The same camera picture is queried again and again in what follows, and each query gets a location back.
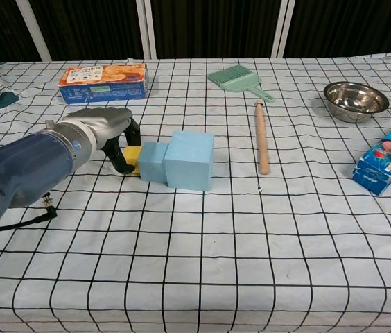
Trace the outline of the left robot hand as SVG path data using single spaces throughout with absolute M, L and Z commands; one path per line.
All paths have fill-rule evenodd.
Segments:
M 84 108 L 65 116 L 61 123 L 72 124 L 82 129 L 96 150 L 102 150 L 114 169 L 121 174 L 132 173 L 133 164 L 128 164 L 119 146 L 119 137 L 125 135 L 128 146 L 141 145 L 139 124 L 127 108 Z

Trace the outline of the large blue foam cube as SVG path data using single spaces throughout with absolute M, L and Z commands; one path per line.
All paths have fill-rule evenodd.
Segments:
M 167 185 L 210 191 L 214 169 L 214 135 L 175 131 L 164 156 Z

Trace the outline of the small yellow foam cube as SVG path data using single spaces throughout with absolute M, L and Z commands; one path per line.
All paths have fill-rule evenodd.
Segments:
M 138 160 L 138 157 L 139 157 L 141 150 L 142 150 L 142 146 L 126 146 L 123 149 L 123 155 L 124 155 L 126 162 L 129 165 L 133 165 L 135 167 L 132 174 L 137 174 L 137 175 L 140 174 L 137 160 Z

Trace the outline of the green dustpan brush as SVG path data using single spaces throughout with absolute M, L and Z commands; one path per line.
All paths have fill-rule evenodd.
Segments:
M 274 97 L 260 88 L 259 76 L 244 66 L 235 65 L 215 71 L 208 74 L 207 78 L 227 92 L 250 92 L 267 103 L 275 101 Z

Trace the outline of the stainless steel bowl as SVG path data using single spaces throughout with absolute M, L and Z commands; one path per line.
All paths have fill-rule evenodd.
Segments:
M 361 83 L 340 81 L 323 89 L 331 116 L 347 123 L 362 123 L 389 108 L 388 98 L 377 89 Z

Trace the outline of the small blue foam cube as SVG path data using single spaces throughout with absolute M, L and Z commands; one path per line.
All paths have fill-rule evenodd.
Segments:
M 164 157 L 167 143 L 146 142 L 137 158 L 140 177 L 146 182 L 167 183 Z

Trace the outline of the wooden rolling pin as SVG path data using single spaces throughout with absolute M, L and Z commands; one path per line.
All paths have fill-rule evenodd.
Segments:
M 259 170 L 263 175 L 270 173 L 270 163 L 268 155 L 268 143 L 266 137 L 266 124 L 263 114 L 263 101 L 255 102 L 255 124 L 257 133 L 257 144 L 259 147 Z

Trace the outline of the orange biscuit box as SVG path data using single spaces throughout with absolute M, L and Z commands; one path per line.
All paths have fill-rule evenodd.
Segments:
M 144 63 L 68 67 L 58 88 L 68 104 L 145 99 L 148 68 Z

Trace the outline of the white partition frame post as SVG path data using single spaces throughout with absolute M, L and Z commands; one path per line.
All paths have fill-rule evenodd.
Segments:
M 155 32 L 151 0 L 136 0 L 141 45 L 145 60 L 156 60 Z
M 284 56 L 294 8 L 295 0 L 281 0 L 272 43 L 271 58 L 283 58 Z
M 15 0 L 42 62 L 52 61 L 29 0 Z

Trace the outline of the blue Oreo cookie box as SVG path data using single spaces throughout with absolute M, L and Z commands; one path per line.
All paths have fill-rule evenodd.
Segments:
M 359 159 L 352 180 L 377 196 L 387 189 L 391 184 L 391 132 Z

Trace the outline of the black partition screen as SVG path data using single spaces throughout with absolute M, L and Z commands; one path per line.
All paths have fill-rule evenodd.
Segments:
M 142 59 L 136 0 L 28 0 L 53 60 Z M 267 58 L 282 0 L 150 0 L 158 58 Z M 295 0 L 283 55 L 391 52 L 391 0 Z M 0 62 L 38 61 L 15 0 L 0 0 Z

